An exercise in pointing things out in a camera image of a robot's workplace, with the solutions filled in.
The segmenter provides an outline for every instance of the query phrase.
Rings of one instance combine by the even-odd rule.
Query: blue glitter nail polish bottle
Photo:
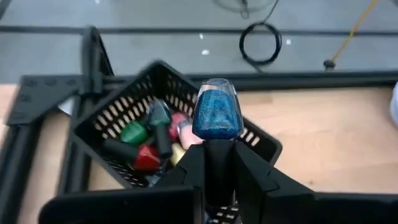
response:
[[[242,114],[231,82],[212,78],[202,83],[192,126],[193,133],[204,140],[236,139],[242,133]]]

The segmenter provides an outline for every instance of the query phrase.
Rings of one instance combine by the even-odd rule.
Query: wooden surface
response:
[[[0,87],[3,119],[15,90]],[[268,91],[240,93],[239,100],[247,118],[282,142],[276,167],[287,175],[314,190],[398,193],[398,130],[389,116],[391,92]],[[54,195],[68,120],[54,113],[45,121],[19,223],[36,223],[40,207]],[[117,182],[92,164],[90,190],[117,188]]]

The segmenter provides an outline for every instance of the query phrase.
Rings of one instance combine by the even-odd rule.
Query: black plastic basket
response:
[[[100,101],[91,113],[83,117],[75,131],[89,147],[86,153],[102,165],[121,185],[126,188],[147,187],[148,181],[130,169],[125,161],[118,161],[98,150],[103,140],[118,137],[122,128],[129,122],[142,119],[152,99],[163,99],[174,111],[189,116],[197,100],[198,87],[187,77],[162,61],[156,61],[143,70],[136,78],[126,82]],[[274,165],[282,151],[281,143],[259,129],[246,118],[244,132],[239,140]],[[211,216],[216,223],[232,223],[236,220],[237,208],[220,208]]]

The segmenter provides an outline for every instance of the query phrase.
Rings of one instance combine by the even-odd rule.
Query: yellow cable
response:
[[[335,62],[336,58],[343,52],[343,50],[347,47],[348,43],[351,41],[351,39],[354,37],[355,32],[358,30],[359,26],[361,23],[365,20],[366,16],[368,16],[369,12],[373,9],[373,7],[376,5],[378,0],[373,0],[372,3],[369,5],[368,9],[362,12],[361,17],[359,18],[358,22],[355,24],[351,32],[349,33],[348,38],[344,41],[344,43],[341,45],[340,49],[338,49],[337,53],[333,58],[331,59],[332,62]]]

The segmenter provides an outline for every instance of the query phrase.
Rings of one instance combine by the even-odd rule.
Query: gray floor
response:
[[[230,27],[244,28],[267,10],[242,19],[214,0],[12,0],[0,26]],[[236,0],[218,0],[237,6]],[[249,0],[253,6],[270,0]],[[350,29],[371,0],[280,0],[271,17],[280,29]],[[380,0],[361,30],[398,30],[398,7]],[[338,60],[339,70],[398,68],[398,37],[357,37]],[[117,74],[132,74],[154,59],[189,72],[252,72],[238,49],[239,35],[104,35]],[[345,37],[283,36],[279,58],[264,70],[322,70]],[[0,82],[32,73],[79,73],[79,35],[0,33]],[[270,56],[274,40],[247,39],[248,53]]]

